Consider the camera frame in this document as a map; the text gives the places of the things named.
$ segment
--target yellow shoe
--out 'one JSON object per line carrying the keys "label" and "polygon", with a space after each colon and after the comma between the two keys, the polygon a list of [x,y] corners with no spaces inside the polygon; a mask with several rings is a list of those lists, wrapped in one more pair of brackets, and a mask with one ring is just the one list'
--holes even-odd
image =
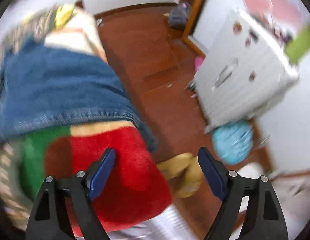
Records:
{"label": "yellow shoe", "polygon": [[156,164],[157,168],[163,173],[166,180],[180,175],[191,163],[193,154],[183,153],[165,162]]}
{"label": "yellow shoe", "polygon": [[176,197],[186,198],[192,196],[199,189],[203,179],[204,174],[199,166],[198,159],[197,157],[194,157],[183,176]]}

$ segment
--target blue round pouf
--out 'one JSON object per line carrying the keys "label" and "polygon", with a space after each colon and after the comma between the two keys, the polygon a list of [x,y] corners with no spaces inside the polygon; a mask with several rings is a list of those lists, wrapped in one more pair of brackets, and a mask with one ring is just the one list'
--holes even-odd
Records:
{"label": "blue round pouf", "polygon": [[212,135],[217,156],[226,164],[243,161],[253,146],[253,131],[249,122],[231,122],[220,126]]}

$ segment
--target brown floor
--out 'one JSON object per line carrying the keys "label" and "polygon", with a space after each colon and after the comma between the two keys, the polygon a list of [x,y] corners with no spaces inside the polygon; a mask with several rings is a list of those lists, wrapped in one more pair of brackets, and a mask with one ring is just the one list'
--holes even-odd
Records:
{"label": "brown floor", "polygon": [[[104,17],[99,28],[109,64],[159,141],[158,151],[152,154],[156,163],[184,152],[196,155],[202,146],[214,153],[211,136],[203,134],[205,120],[198,101],[184,89],[193,78],[196,55],[181,41],[182,32],[168,27],[163,13],[171,8],[120,12]],[[242,163],[227,168],[238,170],[252,161],[265,170],[271,168],[263,150],[252,151]],[[174,202],[200,238],[220,207],[205,181],[194,196]]]}

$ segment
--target green object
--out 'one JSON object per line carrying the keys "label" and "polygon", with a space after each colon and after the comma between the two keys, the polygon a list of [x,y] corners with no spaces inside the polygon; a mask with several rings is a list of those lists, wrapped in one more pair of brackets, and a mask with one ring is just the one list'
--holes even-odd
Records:
{"label": "green object", "polygon": [[291,64],[297,64],[303,55],[310,49],[310,24],[306,25],[295,40],[290,41],[284,52],[290,59]]}
{"label": "green object", "polygon": [[70,135],[69,126],[46,128],[24,135],[24,158],[20,166],[20,185],[27,197],[36,199],[45,179],[44,158],[49,145],[61,136]]}

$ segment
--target metal screw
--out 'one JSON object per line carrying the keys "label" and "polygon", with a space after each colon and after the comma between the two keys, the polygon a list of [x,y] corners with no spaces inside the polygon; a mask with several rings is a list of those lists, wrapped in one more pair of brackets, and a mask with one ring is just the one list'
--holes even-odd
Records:
{"label": "metal screw", "polygon": [[237,172],[236,171],[229,171],[228,175],[230,175],[231,177],[236,177],[237,176]]}
{"label": "metal screw", "polygon": [[267,178],[267,177],[265,177],[265,176],[261,176],[261,181],[263,181],[263,182],[267,182],[267,181],[268,181],[268,178]]}
{"label": "metal screw", "polygon": [[52,176],[48,176],[48,177],[45,179],[46,182],[51,182],[52,180],[53,180],[53,177],[52,177]]}
{"label": "metal screw", "polygon": [[81,177],[85,176],[85,172],[84,171],[79,171],[79,172],[76,173],[76,176],[81,178]]}

